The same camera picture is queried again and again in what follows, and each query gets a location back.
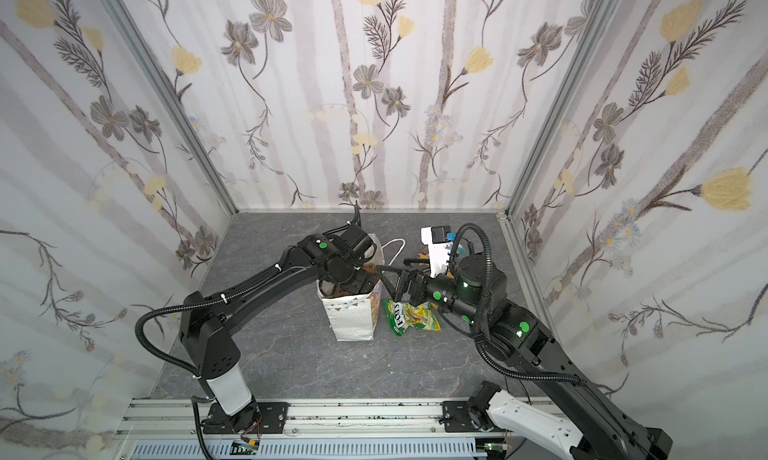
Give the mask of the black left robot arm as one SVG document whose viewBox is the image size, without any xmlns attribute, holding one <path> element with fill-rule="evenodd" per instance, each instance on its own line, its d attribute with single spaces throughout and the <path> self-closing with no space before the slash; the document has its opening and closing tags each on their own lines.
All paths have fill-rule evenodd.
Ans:
<svg viewBox="0 0 768 460">
<path fill-rule="evenodd" d="M 312 283 L 327 283 L 351 295 L 370 293 L 377 278 L 364 266 L 377 250 L 356 212 L 344 225 L 287 247 L 274 265 L 233 287 L 209 296 L 194 292 L 180 305 L 143 314 L 135 323 L 136 339 L 148 353 L 200 383 L 212 403 L 210 420 L 201 427 L 215 433 L 254 432 L 262 427 L 263 415 L 242 373 L 234 334 L 278 300 Z M 145 333 L 150 320 L 173 313 L 182 317 L 179 340 L 187 360 L 162 351 Z"/>
</svg>

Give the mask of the green yellow snack bag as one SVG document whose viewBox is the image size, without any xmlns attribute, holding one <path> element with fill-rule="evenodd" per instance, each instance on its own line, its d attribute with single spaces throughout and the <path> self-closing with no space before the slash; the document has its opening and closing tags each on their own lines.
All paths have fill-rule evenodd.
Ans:
<svg viewBox="0 0 768 460">
<path fill-rule="evenodd" d="M 389 328 L 397 337 L 402 337 L 408 329 L 439 332 L 441 326 L 428 302 L 418 306 L 395 302 L 387 299 L 384 311 Z"/>
</svg>

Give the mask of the cartoon animal paper bag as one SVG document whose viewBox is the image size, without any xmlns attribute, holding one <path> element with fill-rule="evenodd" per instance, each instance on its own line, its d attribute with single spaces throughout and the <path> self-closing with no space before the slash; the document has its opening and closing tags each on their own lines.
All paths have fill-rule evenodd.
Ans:
<svg viewBox="0 0 768 460">
<path fill-rule="evenodd" d="M 406 246 L 402 238 L 392 239 L 384 245 L 375 234 L 372 234 L 372 239 L 376 251 L 369 249 L 367 255 L 371 259 L 362 266 L 369 275 L 376 273 L 376 266 L 391 266 Z M 352 294 L 325 280 L 317 282 L 316 290 L 337 341 L 373 339 L 382 302 L 383 284 L 380 281 L 365 287 L 360 294 Z"/>
</svg>

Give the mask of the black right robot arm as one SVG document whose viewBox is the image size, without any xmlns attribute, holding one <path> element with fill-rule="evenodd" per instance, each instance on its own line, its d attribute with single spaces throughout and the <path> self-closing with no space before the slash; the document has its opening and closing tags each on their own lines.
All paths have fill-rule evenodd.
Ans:
<svg viewBox="0 0 768 460">
<path fill-rule="evenodd" d="M 551 330 L 507 297 L 506 276 L 477 224 L 455 234 L 447 270 L 436 276 L 408 267 L 376 269 L 386 291 L 437 304 L 470 327 L 482 360 L 501 375 L 537 385 L 561 411 L 554 416 L 484 381 L 467 401 L 475 429 L 513 432 L 560 459 L 666 459 L 671 437 L 624 413 L 568 357 Z"/>
</svg>

